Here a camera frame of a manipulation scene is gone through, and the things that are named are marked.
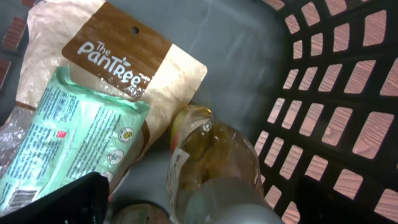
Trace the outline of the yellow oil glass bottle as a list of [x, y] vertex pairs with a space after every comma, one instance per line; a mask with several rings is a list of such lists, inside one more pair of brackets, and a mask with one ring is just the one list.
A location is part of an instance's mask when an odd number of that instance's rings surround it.
[[264, 200], [259, 159], [244, 134], [199, 105], [170, 125], [167, 174], [172, 223], [281, 223]]

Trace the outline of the green lid round jar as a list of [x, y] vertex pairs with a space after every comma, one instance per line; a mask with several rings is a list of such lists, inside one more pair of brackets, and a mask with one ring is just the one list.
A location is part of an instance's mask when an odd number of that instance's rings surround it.
[[169, 216], [158, 206], [137, 203], [118, 212], [111, 224], [172, 224]]

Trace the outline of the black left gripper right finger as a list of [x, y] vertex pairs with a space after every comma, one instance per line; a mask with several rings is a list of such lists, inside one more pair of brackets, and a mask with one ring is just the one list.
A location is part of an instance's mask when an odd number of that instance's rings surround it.
[[394, 224], [306, 175], [295, 188], [295, 203], [303, 224]]

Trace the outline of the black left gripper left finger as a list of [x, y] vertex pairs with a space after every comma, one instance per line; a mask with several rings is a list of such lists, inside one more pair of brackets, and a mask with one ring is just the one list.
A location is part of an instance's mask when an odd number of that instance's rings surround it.
[[1, 223], [103, 223], [106, 219], [108, 196], [108, 179], [97, 172], [90, 172], [1, 217]]

